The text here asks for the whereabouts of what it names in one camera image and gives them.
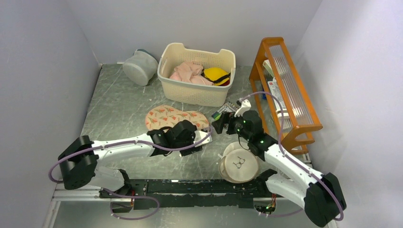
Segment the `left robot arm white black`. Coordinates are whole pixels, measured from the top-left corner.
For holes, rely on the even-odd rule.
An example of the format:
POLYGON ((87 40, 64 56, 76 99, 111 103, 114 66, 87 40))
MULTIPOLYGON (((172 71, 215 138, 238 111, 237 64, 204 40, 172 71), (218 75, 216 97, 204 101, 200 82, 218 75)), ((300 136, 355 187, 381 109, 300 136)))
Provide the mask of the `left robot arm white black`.
POLYGON ((132 190, 127 173, 107 168, 104 164, 137 157, 168 156, 174 151, 187 156, 210 142, 211 131, 198 130, 188 120, 120 140, 92 141, 87 135, 80 136, 58 157, 60 182, 67 190, 91 185, 106 188, 124 198, 132 190))

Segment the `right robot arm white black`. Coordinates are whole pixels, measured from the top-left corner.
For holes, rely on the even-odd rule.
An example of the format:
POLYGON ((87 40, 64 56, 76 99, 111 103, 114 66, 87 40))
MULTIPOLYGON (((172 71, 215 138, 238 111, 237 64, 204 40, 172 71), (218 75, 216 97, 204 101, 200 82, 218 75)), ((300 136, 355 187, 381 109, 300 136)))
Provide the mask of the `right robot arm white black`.
POLYGON ((252 154, 284 173, 282 176, 269 171, 256 185, 259 195, 267 197, 274 193, 292 201, 318 227, 344 218, 346 201, 338 178, 305 165, 287 152, 280 141, 264 132, 256 111, 249 110, 241 116, 224 112, 212 126, 218 134, 225 131, 246 140, 252 154))

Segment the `floral mesh laundry bag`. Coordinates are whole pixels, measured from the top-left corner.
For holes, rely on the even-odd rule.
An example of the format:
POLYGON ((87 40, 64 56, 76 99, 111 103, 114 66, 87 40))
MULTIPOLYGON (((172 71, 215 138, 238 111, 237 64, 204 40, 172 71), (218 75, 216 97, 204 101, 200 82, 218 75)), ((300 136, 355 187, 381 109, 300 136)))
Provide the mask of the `floral mesh laundry bag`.
POLYGON ((145 125, 148 130, 155 130, 165 126, 173 127, 183 120, 190 121, 198 130, 210 125, 207 117, 198 111, 181 111, 168 105, 151 109, 145 117, 145 125))

